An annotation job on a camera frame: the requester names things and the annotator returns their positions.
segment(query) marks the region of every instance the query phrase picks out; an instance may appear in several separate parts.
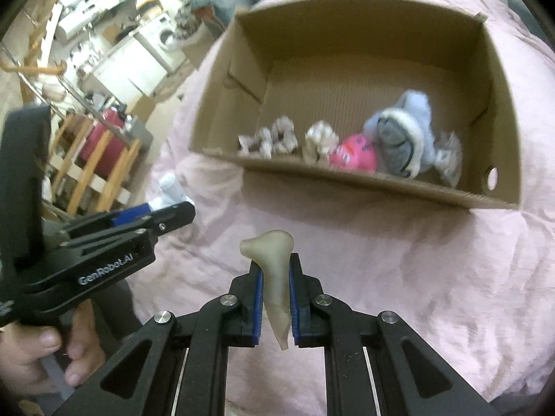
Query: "human hand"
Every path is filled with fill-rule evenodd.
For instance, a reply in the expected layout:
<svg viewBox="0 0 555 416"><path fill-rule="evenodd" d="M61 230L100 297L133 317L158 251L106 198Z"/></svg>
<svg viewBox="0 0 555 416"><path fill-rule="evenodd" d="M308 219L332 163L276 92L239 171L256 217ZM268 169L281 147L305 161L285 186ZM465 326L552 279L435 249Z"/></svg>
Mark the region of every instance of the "human hand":
<svg viewBox="0 0 555 416"><path fill-rule="evenodd" d="M14 322L0 335L0 378L7 388L16 395L56 392L39 360L62 347L60 333L53 327ZM68 385L82 384L105 362L90 300L81 303L73 315L66 349L71 359L65 372Z"/></svg>

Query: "black triangular cutout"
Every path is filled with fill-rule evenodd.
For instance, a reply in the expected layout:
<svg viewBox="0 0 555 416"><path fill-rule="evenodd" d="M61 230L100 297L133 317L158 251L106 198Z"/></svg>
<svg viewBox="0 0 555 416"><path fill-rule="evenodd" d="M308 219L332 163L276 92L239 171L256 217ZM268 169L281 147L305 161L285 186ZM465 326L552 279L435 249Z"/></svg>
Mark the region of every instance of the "black triangular cutout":
<svg viewBox="0 0 555 416"><path fill-rule="evenodd" d="M147 339L137 344L129 355L104 377L101 381L101 389L123 399L130 399L139 382L140 373L151 346L152 341Z"/></svg>
<svg viewBox="0 0 555 416"><path fill-rule="evenodd" d="M404 340L401 346L411 368L420 397L429 399L451 389L453 384L430 363L413 343L409 340Z"/></svg>

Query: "crumpled plastic wrapper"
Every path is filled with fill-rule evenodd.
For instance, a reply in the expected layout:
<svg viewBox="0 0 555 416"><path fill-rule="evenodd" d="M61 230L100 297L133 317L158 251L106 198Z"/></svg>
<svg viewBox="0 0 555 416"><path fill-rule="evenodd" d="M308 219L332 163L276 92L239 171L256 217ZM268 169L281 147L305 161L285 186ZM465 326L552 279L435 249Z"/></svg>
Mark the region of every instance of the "crumpled plastic wrapper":
<svg viewBox="0 0 555 416"><path fill-rule="evenodd" d="M295 124L287 116L277 119L271 128L261 128L254 136L239 135L239 154L270 159L272 155L293 153L299 146Z"/></svg>
<svg viewBox="0 0 555 416"><path fill-rule="evenodd" d="M320 120L313 124L305 134L302 159L307 164L315 165L322 158L327 160L338 145L339 136L335 134L333 127Z"/></svg>
<svg viewBox="0 0 555 416"><path fill-rule="evenodd" d="M457 135L442 133L436 141L435 167L441 181L455 189L462 173L462 145Z"/></svg>

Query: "red cloth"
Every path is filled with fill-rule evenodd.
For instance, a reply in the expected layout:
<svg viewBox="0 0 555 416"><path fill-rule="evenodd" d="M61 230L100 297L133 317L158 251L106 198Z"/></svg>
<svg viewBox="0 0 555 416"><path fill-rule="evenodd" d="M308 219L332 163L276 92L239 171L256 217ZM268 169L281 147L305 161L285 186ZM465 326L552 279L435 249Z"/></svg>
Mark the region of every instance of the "red cloth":
<svg viewBox="0 0 555 416"><path fill-rule="evenodd" d="M119 118L118 112L116 110L106 109L102 114L104 116L104 119L106 119L106 121L110 122L111 124L119 127L123 126L124 121ZM106 131L107 128L105 128L104 125L100 123L97 124L93 128L93 131L91 131L91 134L89 134L89 136L87 137L87 141L85 142L85 145L79 153L79 158L81 158L83 161L88 161L96 145L98 144L98 141L100 141L102 135ZM104 154L102 154L101 160L96 165L94 173L104 179L107 179L112 172L112 169L116 165L121 151L125 147L126 145L123 141L114 137L108 144L108 147L106 147L106 150L104 150Z"/></svg>

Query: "pink bed sheet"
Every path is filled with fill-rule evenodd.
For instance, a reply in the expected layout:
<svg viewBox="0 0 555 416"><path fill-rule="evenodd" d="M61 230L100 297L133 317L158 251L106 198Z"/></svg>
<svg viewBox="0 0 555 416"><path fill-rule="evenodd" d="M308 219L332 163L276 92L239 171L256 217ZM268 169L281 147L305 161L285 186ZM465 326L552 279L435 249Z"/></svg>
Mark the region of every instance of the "pink bed sheet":
<svg viewBox="0 0 555 416"><path fill-rule="evenodd" d="M264 4L286 0L266 0ZM428 0L488 15L521 132L522 211L466 211L300 177L243 172L188 150L220 43L183 86L153 167L174 171L196 203L192 226L164 236L131 277L146 321L197 311L248 271L242 239L292 233L305 272L357 311L400 314L486 399L537 392L555 350L555 55L497 0ZM321 349L281 352L267 321L256 349L233 349L227 399L253 415L325 414Z"/></svg>

